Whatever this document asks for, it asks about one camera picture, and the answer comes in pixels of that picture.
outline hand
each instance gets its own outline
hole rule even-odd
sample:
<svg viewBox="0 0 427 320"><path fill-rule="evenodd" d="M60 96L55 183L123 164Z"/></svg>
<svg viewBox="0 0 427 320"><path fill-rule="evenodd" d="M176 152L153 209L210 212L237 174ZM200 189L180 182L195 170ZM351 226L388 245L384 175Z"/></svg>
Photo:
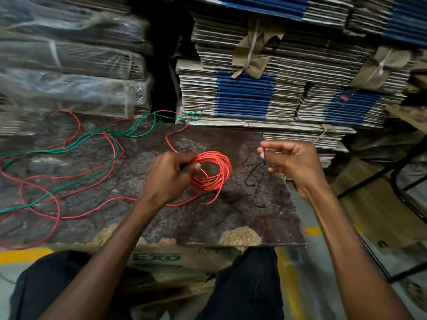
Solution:
<svg viewBox="0 0 427 320"><path fill-rule="evenodd" d="M317 155L316 147L309 142L261 142L258 148L261 158L266 159L273 167L270 172L284 173L292 178L298 192L305 200L313 187L329 188L323 168Z"/></svg>
<svg viewBox="0 0 427 320"><path fill-rule="evenodd" d="M201 164L189 165L180 171L180 165L190 163L196 153L179 154L168 151L157 157L150 174L145 181L140 198L161 209L169 202L180 198L191 184L193 175L201 168Z"/></svg>

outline person's left hand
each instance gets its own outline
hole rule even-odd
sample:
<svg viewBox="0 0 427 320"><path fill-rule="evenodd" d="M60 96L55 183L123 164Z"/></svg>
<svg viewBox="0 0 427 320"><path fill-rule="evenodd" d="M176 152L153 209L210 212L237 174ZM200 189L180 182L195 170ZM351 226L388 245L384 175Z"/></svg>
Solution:
<svg viewBox="0 0 427 320"><path fill-rule="evenodd" d="M193 164L180 171L182 164L190 163L196 153L179 154L168 151L157 157L147 177L140 199L153 204L158 209L181 197L191 184L193 175L201 168L201 164Z"/></svg>

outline concrete floor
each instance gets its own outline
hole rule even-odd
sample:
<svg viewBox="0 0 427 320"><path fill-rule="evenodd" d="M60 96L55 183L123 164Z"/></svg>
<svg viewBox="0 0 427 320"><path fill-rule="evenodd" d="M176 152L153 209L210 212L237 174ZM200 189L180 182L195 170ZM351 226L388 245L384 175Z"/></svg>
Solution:
<svg viewBox="0 0 427 320"><path fill-rule="evenodd" d="M339 297L332 261L312 209L296 192L291 183L288 182L288 186L291 189L292 197L305 226L308 245L306 248L287 248L287 264L291 272L295 274L294 280L297 283L298 301L295 301L295 292L292 294L291 292L284 292L285 297L291 297L291 299L284 299L285 317L286 319L294 320L344 320L346 316ZM413 263L413 260L404 253L400 253L397 256L385 256L373 245L371 247L376 256L380 258L387 270L392 274L408 268ZM2 253L0 253L0 273L3 277L13 282L30 264L4 263L2 262ZM413 276L411 279L422 287L427 288L427 272ZM13 288L13 284L0 278L0 320L8 318L8 299L13 292ZM416 320L427 320L427 314L409 300L399 284L394 284L393 288L408 306ZM292 288L286 285L285 290L295 290L295 287Z"/></svg>

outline green wire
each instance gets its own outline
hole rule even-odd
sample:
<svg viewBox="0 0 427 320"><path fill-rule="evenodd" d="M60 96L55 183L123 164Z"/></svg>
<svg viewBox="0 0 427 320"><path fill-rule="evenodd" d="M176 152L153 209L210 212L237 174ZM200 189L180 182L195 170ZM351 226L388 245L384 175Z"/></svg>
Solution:
<svg viewBox="0 0 427 320"><path fill-rule="evenodd" d="M191 111L191 112L189 112L189 113L184 114L183 116L191 115L191 117L190 117L190 118L188 118L188 120L189 120L189 121L199 121L199 120L201 119L202 115L200 115L200 117L199 117L199 118L197 118L197 119L193 119L193 117L197 114L197 112L199 112L199 111ZM139 124L141 123L141 121L142 121L144 118L146 118L148 115L153 115L153 116L154 116L154 121L153 121L153 124L152 124L152 126L151 126L150 130L148 130L147 132L145 132L145 133L143 133L143 134L141 134L141 135L132 136L131 134L132 134L132 133L134 133L134 132L138 129L138 126L139 126ZM88 180L88 179L90 179L90 178L92 178L92 177L94 177L94 176L96 176L96 175L99 175L100 173L104 172L104 171L105 171L105 170L110 166L110 164L111 164L113 161L115 161L115 159L119 156L119 152L120 152L120 149L119 149L118 143L117 143L117 141L114 139L114 137L112 137L112 136L125 136L125 137L142 137L142 136L145 136L146 134L150 133L150 132L153 130L154 125L155 125L155 123L156 123L156 118L157 118L157 117L168 118L168 117L165 117L165 116L159 115L159 114L157 114L157 113L146 113L146 114L144 114L143 116L141 116L141 118L138 118L137 120L135 120L135 122L133 123L133 125L132 125L129 129L127 129L126 131L124 131L124 132L117 132L116 130L102 128L102 129L97 129L97 130L89 131L88 133L86 133L86 134L84 134L84 135L82 135L82 136L78 137L78 138L77 138L73 143L71 143L70 145L68 145L68 146L67 146L67 147L65 147L65 148L57 148L57 149L50 149L50 150L30 150L30 151L22 151L22 152L17 152L17 153L0 153L0 155L7 155L7 156L15 156L15 155L22 155L22 154L37 154L37 153L49 153L49 154L62 154L62 153L67 153L67 152L69 152L69 151L71 151L71 150L73 150L73 149L77 148L78 146L80 146L83 142L85 142L86 140L88 140L88 139L90 139L91 137L93 137L93 135L95 135L95 134L97 134L97 133L100 133L100 132L102 132L102 131L108 132L108 133L110 134L110 135L109 135L109 139L114 143L115 148L116 148L116 154L115 154L114 158L113 158L113 159L111 159L111 160L109 160L109 161L107 162L107 164L105 165L105 167L104 167L102 170L100 170L100 171L98 171L98 172L96 172L96 173L94 173L94 174L92 174L92 175L90 175L90 176L88 176L88 177L84 177L84 178L82 178L82 179L80 179L80 180L78 180L78 181L75 181L75 182L72 182L72 183L70 183L70 184L68 184L68 185L65 185L65 186L62 186L62 187L60 187L60 188L57 188L56 190L54 190L54 191L52 191L52 192L50 192L50 193L47 193L47 194L43 195L40 199L38 199L37 201L35 201L35 202L31 203L31 204L28 204L28 205L26 205L26 206L17 206L17 207L15 207L15 208L9 208L9 209L6 209L6 210L3 210L3 211L0 211L0 214L8 213L8 212L11 212L11 211L13 211L13 210L25 209L25 208L32 207L32 206L34 206L35 204L39 203L40 201L44 200L45 198L47 198L48 196L50 196L50 195L52 195L52 194L54 194L54 193L56 193L56 192L59 192L59 191L61 191L61 190L63 190L63 189L66 189L66 188L69 188L70 186L73 186L73 185L75 185L75 184L78 184L78 183L80 183L80 182L83 182L83 181L85 181L85 180ZM14 159L14 157L12 157L12 159L11 159L9 162L7 162L7 163L2 167L2 170L4 170L6 167L8 167L10 164L12 164L12 163L14 162L14 160L15 160L15 159Z"/></svg>

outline forearm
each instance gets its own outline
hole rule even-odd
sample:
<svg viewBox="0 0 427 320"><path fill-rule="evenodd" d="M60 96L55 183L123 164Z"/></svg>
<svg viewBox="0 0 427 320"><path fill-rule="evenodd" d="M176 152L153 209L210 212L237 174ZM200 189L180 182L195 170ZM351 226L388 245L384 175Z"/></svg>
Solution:
<svg viewBox="0 0 427 320"><path fill-rule="evenodd" d="M139 199L107 243L40 320L104 319L128 258L158 210L144 199Z"/></svg>
<svg viewBox="0 0 427 320"><path fill-rule="evenodd" d="M315 184L308 196L328 245L348 319L413 319L368 257L328 184Z"/></svg>

